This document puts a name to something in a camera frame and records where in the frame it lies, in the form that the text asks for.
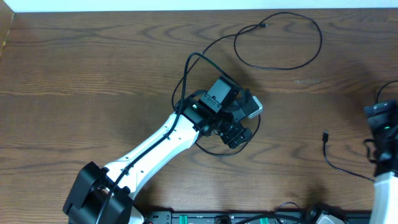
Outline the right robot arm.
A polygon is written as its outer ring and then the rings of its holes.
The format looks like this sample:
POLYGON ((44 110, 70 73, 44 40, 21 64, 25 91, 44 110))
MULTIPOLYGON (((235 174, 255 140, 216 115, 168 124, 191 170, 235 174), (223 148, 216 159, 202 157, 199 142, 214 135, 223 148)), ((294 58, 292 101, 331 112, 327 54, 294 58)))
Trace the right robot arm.
POLYGON ((397 223, 397 102, 388 100, 364 108, 375 151, 374 205, 370 223, 397 223))

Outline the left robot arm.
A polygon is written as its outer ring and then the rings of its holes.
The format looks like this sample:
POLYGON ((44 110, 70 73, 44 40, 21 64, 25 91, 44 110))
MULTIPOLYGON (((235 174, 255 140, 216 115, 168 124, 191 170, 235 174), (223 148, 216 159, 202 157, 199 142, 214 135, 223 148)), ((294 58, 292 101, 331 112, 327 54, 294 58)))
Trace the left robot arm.
POLYGON ((104 167, 94 162, 84 166, 63 212, 74 224, 143 223, 134 199, 154 174, 203 136, 216 133, 231 149, 247 144, 252 132, 241 120, 262 111, 249 90, 220 77, 210 90, 198 90, 180 100, 168 120, 125 156, 104 167))

